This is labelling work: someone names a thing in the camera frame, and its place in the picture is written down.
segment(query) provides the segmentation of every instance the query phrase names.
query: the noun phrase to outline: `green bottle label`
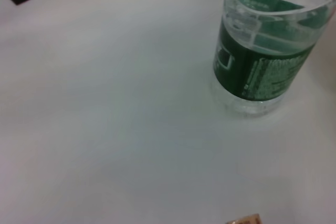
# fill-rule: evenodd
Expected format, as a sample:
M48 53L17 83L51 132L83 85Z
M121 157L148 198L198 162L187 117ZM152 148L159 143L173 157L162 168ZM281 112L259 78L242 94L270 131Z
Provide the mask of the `green bottle label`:
M216 77L227 91L245 100L267 101L282 95L313 49L285 56L261 54L236 42L223 22L220 28Z

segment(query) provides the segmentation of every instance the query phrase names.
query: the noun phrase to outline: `brown object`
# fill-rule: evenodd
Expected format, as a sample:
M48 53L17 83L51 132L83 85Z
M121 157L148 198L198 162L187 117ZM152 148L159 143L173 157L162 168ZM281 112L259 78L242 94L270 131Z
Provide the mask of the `brown object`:
M263 224L263 223L261 222L259 214L255 214L243 217L241 219L229 221L226 224Z

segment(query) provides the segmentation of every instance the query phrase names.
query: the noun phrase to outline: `plastic water bottle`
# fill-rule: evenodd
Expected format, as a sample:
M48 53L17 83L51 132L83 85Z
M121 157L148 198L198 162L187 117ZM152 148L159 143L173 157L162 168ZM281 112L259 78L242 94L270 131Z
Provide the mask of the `plastic water bottle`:
M336 0L224 0L215 92L230 109L274 109L323 33Z

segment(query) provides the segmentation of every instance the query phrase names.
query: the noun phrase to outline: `white table surface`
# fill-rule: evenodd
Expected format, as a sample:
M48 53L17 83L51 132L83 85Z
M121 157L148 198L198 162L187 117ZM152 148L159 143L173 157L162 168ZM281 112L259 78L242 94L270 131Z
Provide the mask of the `white table surface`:
M336 223L336 21L282 107L209 91L222 0L0 0L0 223Z

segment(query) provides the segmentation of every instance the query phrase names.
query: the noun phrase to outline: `clear plastic bottle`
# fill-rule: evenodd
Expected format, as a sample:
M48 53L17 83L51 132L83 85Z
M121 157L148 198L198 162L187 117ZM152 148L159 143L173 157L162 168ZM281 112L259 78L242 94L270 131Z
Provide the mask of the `clear plastic bottle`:
M224 0L214 60L216 96L242 113L275 108L335 5L336 0Z

